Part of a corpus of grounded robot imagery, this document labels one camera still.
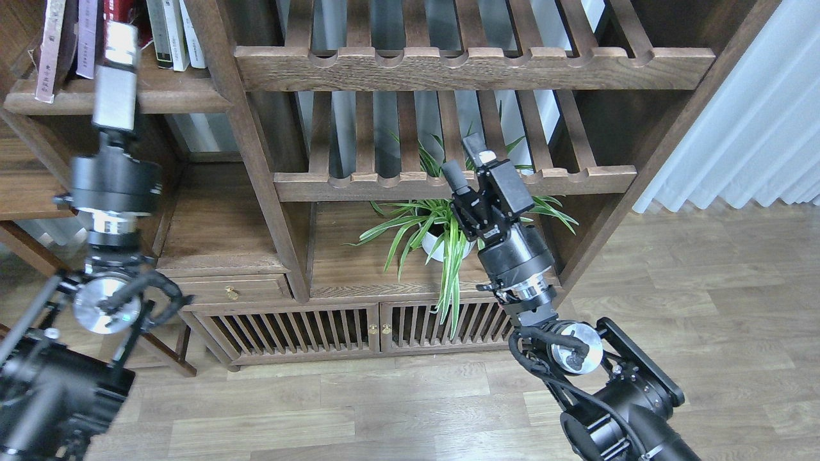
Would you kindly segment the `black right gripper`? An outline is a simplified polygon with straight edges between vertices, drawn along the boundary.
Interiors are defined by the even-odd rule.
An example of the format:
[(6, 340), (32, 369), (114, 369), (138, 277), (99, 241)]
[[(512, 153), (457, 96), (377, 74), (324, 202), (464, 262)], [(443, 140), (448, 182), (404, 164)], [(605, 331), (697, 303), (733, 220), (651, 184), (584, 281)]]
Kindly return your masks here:
[(469, 186), (459, 163), (446, 161), (442, 174), (453, 191), (451, 208), (470, 241), (481, 240), (479, 259), (489, 277), (486, 291), (545, 291), (545, 272), (554, 265), (550, 249), (521, 216), (535, 207), (515, 166), (498, 161), (480, 133), (462, 138), (466, 166), (477, 168), (479, 190)]

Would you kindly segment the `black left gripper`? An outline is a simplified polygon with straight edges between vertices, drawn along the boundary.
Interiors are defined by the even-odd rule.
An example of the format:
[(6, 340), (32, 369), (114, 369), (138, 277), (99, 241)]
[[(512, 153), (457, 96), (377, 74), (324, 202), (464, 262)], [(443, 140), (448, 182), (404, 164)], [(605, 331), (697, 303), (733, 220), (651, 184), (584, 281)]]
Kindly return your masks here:
[(69, 193), (54, 198), (60, 208), (87, 212), (156, 212), (161, 195), (161, 167), (132, 156), (137, 138), (138, 28), (106, 21), (103, 63), (95, 72), (92, 124), (99, 132), (99, 151), (71, 161)]

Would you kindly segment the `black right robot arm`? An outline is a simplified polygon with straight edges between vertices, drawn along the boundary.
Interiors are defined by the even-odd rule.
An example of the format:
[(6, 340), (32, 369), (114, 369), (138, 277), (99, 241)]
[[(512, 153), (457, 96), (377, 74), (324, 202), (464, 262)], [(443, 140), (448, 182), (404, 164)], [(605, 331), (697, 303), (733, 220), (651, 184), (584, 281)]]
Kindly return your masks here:
[(609, 318), (594, 326), (561, 319), (546, 280), (554, 258), (521, 217), (535, 207), (515, 165), (497, 158), (480, 134), (463, 139), (478, 187), (456, 161), (443, 164), (452, 209), (478, 257), (490, 291), (512, 321), (510, 353), (545, 383), (562, 408), (560, 423), (585, 460), (697, 460), (668, 423), (685, 396), (679, 385)]

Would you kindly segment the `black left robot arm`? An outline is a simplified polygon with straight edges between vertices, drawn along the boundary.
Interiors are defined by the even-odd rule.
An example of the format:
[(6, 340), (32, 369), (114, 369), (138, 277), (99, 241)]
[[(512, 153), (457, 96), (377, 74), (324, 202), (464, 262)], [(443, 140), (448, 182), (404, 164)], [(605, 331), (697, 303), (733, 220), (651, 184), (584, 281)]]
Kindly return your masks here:
[[(92, 215), (82, 271), (58, 271), (2, 341), (2, 459), (81, 460), (108, 431), (135, 379), (126, 362), (142, 335), (173, 318), (192, 296), (144, 270), (139, 218), (156, 212), (161, 167), (132, 157), (138, 114), (140, 46), (132, 24), (106, 27), (95, 70), (99, 151), (72, 161), (71, 189), (56, 202)], [(86, 330), (129, 335), (103, 362), (59, 341), (53, 322), (65, 306)]]

